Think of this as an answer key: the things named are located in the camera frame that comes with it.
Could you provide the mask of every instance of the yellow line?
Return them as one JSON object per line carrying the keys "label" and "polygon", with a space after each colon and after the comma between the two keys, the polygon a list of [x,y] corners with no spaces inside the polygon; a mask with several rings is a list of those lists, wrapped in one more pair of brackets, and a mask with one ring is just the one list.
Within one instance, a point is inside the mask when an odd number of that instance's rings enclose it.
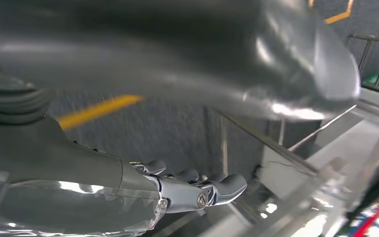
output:
{"label": "yellow line", "polygon": [[72,114],[63,116],[59,118],[58,121],[63,130],[68,130],[98,117],[109,114],[115,110],[137,103],[141,100],[143,100],[143,98],[140,96],[118,96],[113,100],[105,101],[85,108],[81,111],[76,111]]}
{"label": "yellow line", "polygon": [[346,12],[343,12],[343,13],[338,14],[336,16],[329,17],[328,19],[325,19],[325,22],[326,22],[326,24],[332,24],[332,23],[335,23],[335,22],[340,21],[342,19],[348,18],[350,15],[351,15],[351,13],[346,11]]}

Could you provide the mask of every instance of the screw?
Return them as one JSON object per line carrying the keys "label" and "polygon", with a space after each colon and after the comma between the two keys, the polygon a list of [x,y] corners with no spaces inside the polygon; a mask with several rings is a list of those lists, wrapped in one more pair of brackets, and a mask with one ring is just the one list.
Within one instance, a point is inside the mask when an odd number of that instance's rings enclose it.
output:
{"label": "screw", "polygon": [[165,199],[161,199],[159,201],[159,205],[160,205],[160,207],[167,207],[168,206],[168,201],[165,200]]}
{"label": "screw", "polygon": [[205,193],[202,193],[200,196],[198,196],[197,204],[199,208],[205,208],[207,205],[207,195]]}

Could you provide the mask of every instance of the plastic wrap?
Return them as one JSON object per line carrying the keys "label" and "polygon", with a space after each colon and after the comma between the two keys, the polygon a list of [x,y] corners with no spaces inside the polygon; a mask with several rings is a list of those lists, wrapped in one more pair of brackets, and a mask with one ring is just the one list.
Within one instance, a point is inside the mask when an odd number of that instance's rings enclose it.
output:
{"label": "plastic wrap", "polygon": [[0,173],[0,237],[134,237],[166,211],[159,193],[64,181],[6,183]]}

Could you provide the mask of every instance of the cable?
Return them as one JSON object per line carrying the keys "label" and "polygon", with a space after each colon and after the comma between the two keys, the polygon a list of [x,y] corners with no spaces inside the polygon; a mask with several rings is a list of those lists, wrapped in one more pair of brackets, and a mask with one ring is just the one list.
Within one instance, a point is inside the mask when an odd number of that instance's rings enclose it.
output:
{"label": "cable", "polygon": [[279,161],[268,161],[268,163],[277,163],[277,164],[280,164],[280,165],[283,165],[283,166],[292,167],[292,168],[294,168],[298,173],[301,173],[301,174],[304,174],[304,175],[307,175],[307,176],[311,176],[309,173],[306,173],[306,172],[303,172],[303,171],[299,170],[297,167],[295,167],[295,166],[292,165],[292,164],[285,164],[285,163],[282,163],[282,162],[279,162]]}

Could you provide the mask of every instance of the silver robotic hand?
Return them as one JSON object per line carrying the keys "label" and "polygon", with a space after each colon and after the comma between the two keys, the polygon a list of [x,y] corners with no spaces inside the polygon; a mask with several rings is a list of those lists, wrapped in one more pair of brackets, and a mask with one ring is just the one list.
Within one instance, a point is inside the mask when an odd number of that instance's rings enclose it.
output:
{"label": "silver robotic hand", "polygon": [[246,180],[240,174],[216,174],[202,178],[196,170],[186,169],[177,175],[160,175],[166,170],[161,160],[146,165],[138,162],[131,165],[156,184],[162,198],[166,199],[167,213],[195,211],[230,203],[247,187]]}
{"label": "silver robotic hand", "polygon": [[0,237],[134,237],[165,213],[229,203],[246,188],[241,175],[165,169],[71,142],[50,117],[0,124]]}

